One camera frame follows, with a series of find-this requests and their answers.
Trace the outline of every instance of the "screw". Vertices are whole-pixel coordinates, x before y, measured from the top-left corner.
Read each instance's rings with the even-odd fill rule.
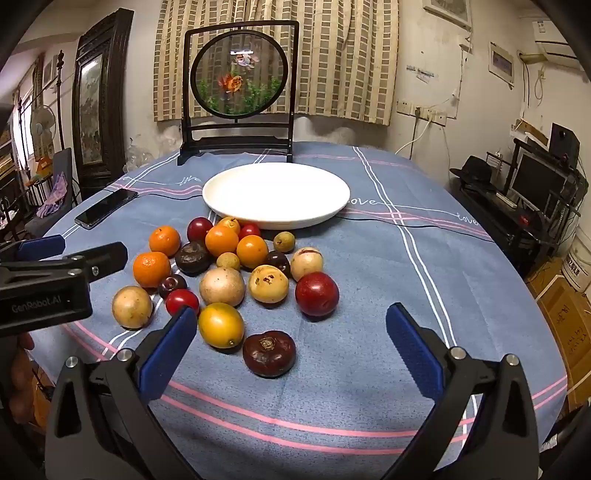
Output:
[[[452,347],[449,352],[456,360],[464,360],[466,358],[466,351],[461,346]]]
[[[519,357],[517,355],[513,355],[512,353],[507,355],[505,357],[505,360],[507,360],[507,363],[512,367],[516,367],[517,365],[519,365]]]
[[[119,350],[117,352],[117,360],[120,362],[126,362],[134,355],[134,351],[129,348],[124,348],[123,350]]]
[[[78,357],[77,356],[68,357],[68,360],[66,360],[66,367],[74,368],[76,365],[78,365]]]

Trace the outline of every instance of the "round frame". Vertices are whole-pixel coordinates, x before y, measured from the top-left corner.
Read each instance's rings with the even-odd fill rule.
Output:
[[[279,88],[277,89],[277,92],[275,93],[275,95],[273,95],[273,97],[266,104],[262,105],[259,109],[254,110],[249,113],[240,113],[239,115],[228,115],[227,113],[216,112],[215,110],[213,110],[207,106],[207,104],[205,103],[205,101],[203,100],[201,95],[199,95],[199,91],[197,90],[196,73],[197,73],[197,65],[199,65],[199,62],[201,61],[203,56],[206,54],[209,47],[214,45],[214,43],[218,42],[219,40],[222,40],[226,37],[230,37],[232,35],[237,35],[237,34],[254,35],[256,37],[260,37],[260,38],[263,38],[264,40],[267,40],[271,45],[273,45],[273,47],[279,52],[279,55],[281,57],[281,61],[283,62],[283,78],[281,79],[281,84],[279,85]],[[266,33],[259,32],[257,30],[230,30],[229,32],[222,33],[222,34],[216,36],[215,38],[211,39],[201,48],[201,50],[199,50],[199,52],[197,52],[197,56],[195,57],[195,60],[193,60],[193,64],[191,65],[191,73],[190,73],[189,83],[191,85],[191,91],[193,92],[193,96],[195,97],[195,100],[197,100],[197,103],[199,105],[201,105],[201,107],[206,112],[209,112],[210,114],[212,114],[214,116],[218,116],[220,118],[239,119],[239,118],[247,118],[247,117],[253,116],[253,115],[258,115],[259,113],[263,112],[264,110],[267,110],[271,105],[273,105],[273,103],[275,103],[275,101],[280,97],[280,95],[283,93],[283,90],[285,89],[285,85],[287,84],[288,71],[289,71],[289,65],[287,62],[287,55],[285,54],[283,48],[281,48],[281,46],[277,43],[277,40],[270,37]]]

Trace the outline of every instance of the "white plate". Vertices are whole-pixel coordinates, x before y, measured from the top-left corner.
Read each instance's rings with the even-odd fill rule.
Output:
[[[347,184],[333,173],[295,163],[231,168],[203,187],[203,200],[218,215],[267,230],[322,223],[347,205],[350,195]]]

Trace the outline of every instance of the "blue gripper pad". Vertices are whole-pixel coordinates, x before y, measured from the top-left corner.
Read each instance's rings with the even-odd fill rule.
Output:
[[[386,330],[404,361],[421,395],[435,402],[443,394],[444,372],[420,333],[418,325],[401,304],[390,305],[386,313]]]
[[[35,240],[26,240],[19,245],[15,260],[34,262],[61,255],[65,249],[66,241],[61,235],[35,238]]]
[[[159,399],[197,333],[197,317],[189,307],[181,309],[163,330],[150,332],[137,348],[141,366],[137,373],[139,397],[147,405]],[[141,358],[142,345],[155,343],[151,353]]]

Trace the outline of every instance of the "air conditioner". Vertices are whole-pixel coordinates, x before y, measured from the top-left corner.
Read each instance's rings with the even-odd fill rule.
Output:
[[[582,69],[573,49],[570,48],[556,25],[549,20],[536,20],[532,24],[535,42],[548,61],[565,67]]]

